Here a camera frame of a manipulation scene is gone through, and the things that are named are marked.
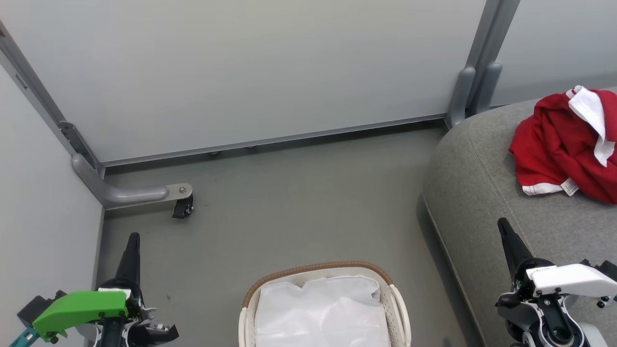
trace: white panel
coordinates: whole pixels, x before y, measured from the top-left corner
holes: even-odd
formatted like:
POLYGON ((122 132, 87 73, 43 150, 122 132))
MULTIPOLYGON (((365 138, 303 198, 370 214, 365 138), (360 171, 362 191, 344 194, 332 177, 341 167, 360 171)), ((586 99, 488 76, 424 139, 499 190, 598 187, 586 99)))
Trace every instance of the white panel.
MULTIPOLYGON (((0 115, 0 346, 8 346, 25 329, 16 314, 35 296, 91 289, 102 207, 2 67, 0 115)), ((74 329, 61 340, 83 346, 74 329)))
POLYGON ((493 106, 617 86, 617 1, 522 0, 497 61, 493 106))
POLYGON ((446 111, 485 0, 0 0, 100 161, 446 111))

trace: clothing tag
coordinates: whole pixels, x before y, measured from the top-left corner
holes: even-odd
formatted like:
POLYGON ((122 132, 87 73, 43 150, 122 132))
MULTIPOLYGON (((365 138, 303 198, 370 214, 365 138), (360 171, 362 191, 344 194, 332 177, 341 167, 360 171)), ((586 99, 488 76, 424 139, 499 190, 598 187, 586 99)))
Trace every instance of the clothing tag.
POLYGON ((578 190, 578 186, 572 178, 568 178, 565 182, 561 184, 561 188, 566 192, 568 196, 572 196, 578 190))

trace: caster wheel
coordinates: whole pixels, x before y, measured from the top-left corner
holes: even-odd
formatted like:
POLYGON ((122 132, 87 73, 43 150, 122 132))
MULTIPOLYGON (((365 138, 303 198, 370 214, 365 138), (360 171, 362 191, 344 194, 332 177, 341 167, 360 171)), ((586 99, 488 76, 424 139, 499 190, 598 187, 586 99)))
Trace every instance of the caster wheel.
POLYGON ((180 199, 176 201, 176 206, 173 208, 172 218, 187 218, 193 213, 193 196, 189 196, 186 199, 180 199))

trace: laundry basket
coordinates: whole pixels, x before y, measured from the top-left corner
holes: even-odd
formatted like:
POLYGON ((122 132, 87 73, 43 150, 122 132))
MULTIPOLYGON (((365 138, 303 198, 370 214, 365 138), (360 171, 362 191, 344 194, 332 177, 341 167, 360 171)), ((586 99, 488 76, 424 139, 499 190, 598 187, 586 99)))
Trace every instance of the laundry basket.
POLYGON ((242 304, 238 322, 239 347, 255 347, 255 312, 259 304, 262 287, 269 283, 289 282, 298 286, 307 281, 337 276, 361 275, 376 280, 381 296, 379 301, 386 311, 386 322, 391 347, 409 347, 412 343, 412 330, 403 297, 392 283, 388 274, 376 265, 362 261, 329 262, 267 275, 255 283, 247 293, 242 304))

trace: white plastic bag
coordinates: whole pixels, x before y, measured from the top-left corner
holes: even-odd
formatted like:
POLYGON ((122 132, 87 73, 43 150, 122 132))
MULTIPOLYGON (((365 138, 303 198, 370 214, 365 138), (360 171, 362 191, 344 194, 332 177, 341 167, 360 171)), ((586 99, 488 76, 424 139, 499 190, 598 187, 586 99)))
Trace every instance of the white plastic bag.
POLYGON ((389 347, 379 284, 342 276, 263 286, 255 313, 256 347, 389 347))

